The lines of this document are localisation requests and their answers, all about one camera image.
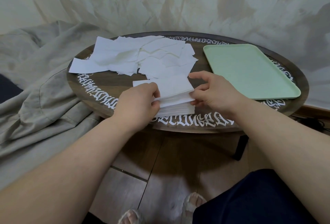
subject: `slipper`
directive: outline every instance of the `slipper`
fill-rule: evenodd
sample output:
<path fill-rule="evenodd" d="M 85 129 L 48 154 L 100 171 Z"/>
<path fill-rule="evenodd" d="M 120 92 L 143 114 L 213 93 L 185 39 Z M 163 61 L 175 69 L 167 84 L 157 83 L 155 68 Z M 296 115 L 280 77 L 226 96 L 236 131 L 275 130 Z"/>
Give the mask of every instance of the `slipper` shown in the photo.
<path fill-rule="evenodd" d="M 184 199 L 184 206 L 182 208 L 182 214 L 181 214 L 181 224 L 192 224 L 192 215 L 186 216 L 186 211 L 193 213 L 195 209 L 197 208 L 195 205 L 193 205 L 191 202 L 189 202 L 190 197 L 196 196 L 201 198 L 203 201 L 206 202 L 203 196 L 201 196 L 198 193 L 191 193 Z"/>
<path fill-rule="evenodd" d="M 131 223 L 131 224 L 146 224 L 144 218 L 142 217 L 141 213 L 138 210 L 136 210 L 136 209 L 130 209 L 130 210 L 133 211 L 136 214 L 136 217 L 137 217 L 137 220 L 134 223 Z M 120 224 L 123 221 L 123 219 L 127 217 L 128 211 L 130 211 L 130 210 L 127 210 L 122 215 L 122 217 L 118 221 L 118 224 Z"/>

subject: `pile of white paper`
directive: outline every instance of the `pile of white paper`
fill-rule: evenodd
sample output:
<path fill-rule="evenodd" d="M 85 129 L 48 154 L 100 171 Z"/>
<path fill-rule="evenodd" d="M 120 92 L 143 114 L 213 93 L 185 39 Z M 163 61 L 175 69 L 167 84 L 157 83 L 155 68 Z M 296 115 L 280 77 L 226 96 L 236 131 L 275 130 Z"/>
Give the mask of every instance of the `pile of white paper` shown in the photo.
<path fill-rule="evenodd" d="M 194 99 L 189 95 L 194 91 L 187 76 L 177 75 L 168 78 L 133 81 L 133 87 L 142 83 L 155 82 L 158 85 L 160 97 L 154 101 L 160 102 L 160 110 L 155 117 L 194 114 L 195 106 L 190 102 Z"/>
<path fill-rule="evenodd" d="M 70 73 L 89 74 L 116 71 L 119 75 L 137 73 L 147 79 L 183 74 L 186 77 L 197 61 L 191 44 L 163 36 L 118 37 L 110 40 L 97 37 L 88 60 L 73 59 Z"/>

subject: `wooden table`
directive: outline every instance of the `wooden table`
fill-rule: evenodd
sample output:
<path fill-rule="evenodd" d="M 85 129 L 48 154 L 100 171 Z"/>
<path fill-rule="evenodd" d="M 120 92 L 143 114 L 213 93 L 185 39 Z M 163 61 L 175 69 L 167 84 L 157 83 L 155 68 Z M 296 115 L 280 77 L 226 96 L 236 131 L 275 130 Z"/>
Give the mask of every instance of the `wooden table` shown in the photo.
<path fill-rule="evenodd" d="M 201 70 L 212 72 L 203 52 L 203 47 L 205 45 L 247 43 L 233 38 L 193 32 L 160 31 L 126 36 L 143 37 L 149 35 L 162 35 L 190 43 L 195 50 L 194 56 L 198 59 L 192 72 Z M 307 99 L 309 92 L 307 79 L 296 65 L 283 56 L 263 47 L 257 47 L 301 90 L 301 96 L 295 99 L 262 100 L 260 102 L 285 115 L 291 115 L 298 110 Z M 88 58 L 92 54 L 93 49 L 94 45 L 86 48 L 81 51 L 76 58 Z M 89 108 L 101 117 L 108 118 L 113 115 L 113 110 L 116 107 L 120 94 L 126 89 L 132 87 L 132 81 L 146 80 L 146 76 L 142 74 L 134 74 L 132 76 L 118 75 L 116 72 L 112 71 L 98 72 L 94 74 L 72 74 L 68 72 L 67 79 L 73 92 L 79 99 L 81 99 L 81 101 L 85 102 Z M 194 88 L 205 83 L 202 80 L 196 79 L 190 79 L 190 82 Z M 187 133 L 223 133 L 241 131 L 240 127 L 237 126 L 235 122 L 222 117 L 219 112 L 213 111 L 209 107 L 196 108 L 194 115 L 154 118 L 150 124 L 153 129 Z"/>

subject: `person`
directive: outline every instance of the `person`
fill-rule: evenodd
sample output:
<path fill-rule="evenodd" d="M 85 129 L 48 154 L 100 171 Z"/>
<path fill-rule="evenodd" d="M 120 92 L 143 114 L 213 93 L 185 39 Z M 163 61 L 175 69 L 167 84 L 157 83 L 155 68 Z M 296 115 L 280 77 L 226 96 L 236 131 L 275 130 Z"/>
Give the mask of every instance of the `person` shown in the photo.
<path fill-rule="evenodd" d="M 276 173 L 252 172 L 207 203 L 196 193 L 188 196 L 182 222 L 330 223 L 330 137 L 248 99 L 221 76 L 201 71 L 189 77 L 206 81 L 191 93 L 192 104 L 208 105 L 237 122 Z M 151 103 L 152 96 L 160 96 L 155 83 L 124 91 L 112 117 L 3 189 L 1 223 L 87 223 L 116 154 L 158 112 L 159 102 Z M 142 223 L 142 218 L 130 210 L 119 223 Z"/>

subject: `baseboard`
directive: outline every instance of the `baseboard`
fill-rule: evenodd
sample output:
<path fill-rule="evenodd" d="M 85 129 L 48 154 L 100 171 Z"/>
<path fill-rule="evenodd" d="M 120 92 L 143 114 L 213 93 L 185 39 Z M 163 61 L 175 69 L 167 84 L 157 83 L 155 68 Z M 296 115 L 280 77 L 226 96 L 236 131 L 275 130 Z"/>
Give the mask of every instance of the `baseboard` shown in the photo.
<path fill-rule="evenodd" d="M 303 105 L 294 114 L 330 121 L 330 110 L 309 105 Z"/>

